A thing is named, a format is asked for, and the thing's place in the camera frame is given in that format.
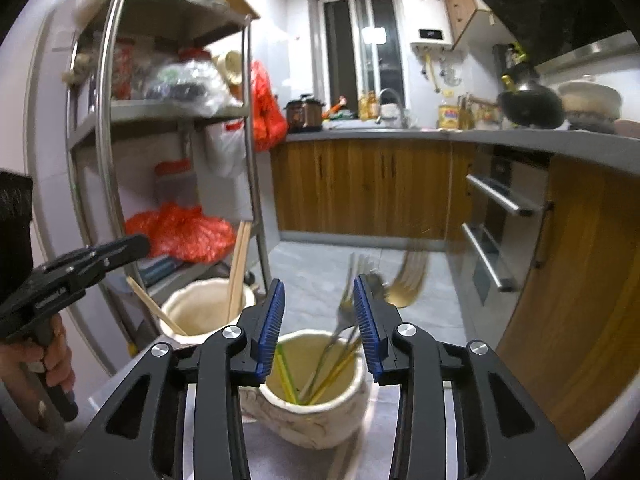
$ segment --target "ceramic cup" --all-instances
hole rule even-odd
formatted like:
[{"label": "ceramic cup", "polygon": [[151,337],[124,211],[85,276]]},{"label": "ceramic cup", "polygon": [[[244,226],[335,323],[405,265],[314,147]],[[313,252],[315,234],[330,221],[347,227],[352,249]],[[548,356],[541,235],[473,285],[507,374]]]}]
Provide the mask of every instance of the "ceramic cup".
[{"label": "ceramic cup", "polygon": [[[222,327],[235,324],[238,317],[227,322],[226,290],[229,280],[212,278],[201,280],[176,290],[162,306],[162,310],[189,336],[181,336],[160,320],[160,330],[181,345],[195,345],[204,341]],[[244,285],[243,308],[255,304],[251,289]]]},{"label": "ceramic cup", "polygon": [[[282,336],[282,344],[294,387],[302,389],[316,369],[330,332],[299,330]],[[335,362],[345,340],[333,348],[326,359],[317,384]],[[300,406],[283,400],[284,392],[275,369],[259,388],[240,388],[243,412],[253,416],[283,439],[309,449],[327,449],[347,440],[360,427],[367,409],[369,383],[362,349],[345,367],[335,383],[320,397],[317,404]]]}]

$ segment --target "red plastic bag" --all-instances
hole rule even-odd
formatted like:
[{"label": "red plastic bag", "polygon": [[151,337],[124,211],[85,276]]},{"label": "red plastic bag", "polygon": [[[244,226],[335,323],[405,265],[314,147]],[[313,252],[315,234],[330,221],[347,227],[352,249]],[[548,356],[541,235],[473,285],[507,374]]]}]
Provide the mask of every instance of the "red plastic bag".
[{"label": "red plastic bag", "polygon": [[211,264],[227,256],[236,243],[231,224],[222,218],[204,216],[200,206],[184,209],[165,203],[159,212],[133,216],[125,228],[127,234],[148,236],[152,258],[168,254],[185,262]]},{"label": "red plastic bag", "polygon": [[257,152],[266,152],[284,140],[289,127],[271,93],[269,75],[258,60],[251,63],[251,86],[254,99],[255,149]]}]

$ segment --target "oven handle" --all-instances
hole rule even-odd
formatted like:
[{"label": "oven handle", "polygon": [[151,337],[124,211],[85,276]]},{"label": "oven handle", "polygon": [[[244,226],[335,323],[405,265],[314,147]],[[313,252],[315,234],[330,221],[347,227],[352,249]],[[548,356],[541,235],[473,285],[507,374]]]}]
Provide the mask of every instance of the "oven handle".
[{"label": "oven handle", "polygon": [[471,229],[467,224],[462,224],[462,231],[465,233],[466,239],[474,248],[474,251],[480,258],[480,260],[482,260],[482,263],[484,264],[487,272],[489,273],[489,276],[491,276],[492,282],[495,283],[495,286],[497,287],[498,292],[513,292],[515,290],[515,286],[513,285],[513,280],[509,280],[507,278],[500,278],[498,276],[498,273],[495,272],[495,269],[492,267],[491,262],[489,261],[489,258],[487,257],[486,253],[482,250],[482,247],[480,246],[480,242],[478,242],[478,239],[474,236],[473,232],[471,231]]},{"label": "oven handle", "polygon": [[466,176],[466,180],[468,181],[469,184],[474,186],[476,189],[479,189],[489,198],[497,202],[510,215],[533,216],[534,210],[532,208],[523,207],[519,204],[516,204],[513,200],[510,200],[509,198],[505,197],[497,189],[489,186],[487,183],[480,180],[478,177],[468,174]]}]

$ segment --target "white plastic bag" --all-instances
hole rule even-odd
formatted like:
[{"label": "white plastic bag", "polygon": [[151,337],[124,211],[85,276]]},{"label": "white plastic bag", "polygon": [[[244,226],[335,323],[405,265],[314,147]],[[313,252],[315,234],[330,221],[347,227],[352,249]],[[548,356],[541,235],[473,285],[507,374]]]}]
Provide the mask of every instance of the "white plastic bag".
[{"label": "white plastic bag", "polygon": [[244,127],[227,131],[224,124],[206,127],[205,152],[209,169],[223,178],[235,178],[245,169]]},{"label": "white plastic bag", "polygon": [[240,106],[210,61],[171,63],[156,70],[145,86],[146,99],[169,100],[202,117],[220,108]]}]

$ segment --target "gray floor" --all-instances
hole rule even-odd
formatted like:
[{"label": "gray floor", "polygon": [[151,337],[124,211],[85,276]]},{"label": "gray floor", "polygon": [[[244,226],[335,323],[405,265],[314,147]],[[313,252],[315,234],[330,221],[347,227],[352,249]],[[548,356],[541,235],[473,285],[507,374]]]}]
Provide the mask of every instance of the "gray floor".
[{"label": "gray floor", "polygon": [[[391,282],[402,251],[281,242],[271,251],[271,273],[286,288],[281,334],[302,328],[333,331],[351,253],[370,256],[384,281]],[[427,279],[418,300],[400,310],[402,319],[427,330],[439,341],[464,346],[460,304],[444,253],[430,253]],[[259,267],[252,269],[258,278]]]}]

